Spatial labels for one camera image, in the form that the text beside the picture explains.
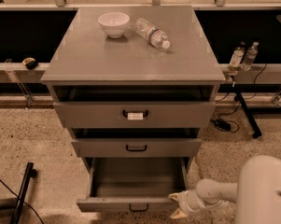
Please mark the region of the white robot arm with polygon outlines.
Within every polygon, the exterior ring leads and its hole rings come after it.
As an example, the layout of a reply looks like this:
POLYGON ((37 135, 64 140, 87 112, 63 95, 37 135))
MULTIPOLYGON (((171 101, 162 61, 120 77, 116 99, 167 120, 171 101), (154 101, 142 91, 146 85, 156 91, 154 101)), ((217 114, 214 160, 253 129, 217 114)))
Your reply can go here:
POLYGON ((256 156, 241 169, 236 183, 200 180, 194 189, 172 193, 178 203, 172 218, 236 204, 235 224, 281 224, 281 160, 256 156))

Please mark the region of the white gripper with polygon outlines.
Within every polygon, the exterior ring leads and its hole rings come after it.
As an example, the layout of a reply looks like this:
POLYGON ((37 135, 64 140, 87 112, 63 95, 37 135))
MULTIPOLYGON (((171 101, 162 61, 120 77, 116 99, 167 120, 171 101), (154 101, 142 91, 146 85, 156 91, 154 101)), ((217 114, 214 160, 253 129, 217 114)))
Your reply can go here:
POLYGON ((185 218, 206 208, 205 202, 194 189, 171 193, 168 198, 178 202, 178 208, 170 216, 171 219, 185 218))

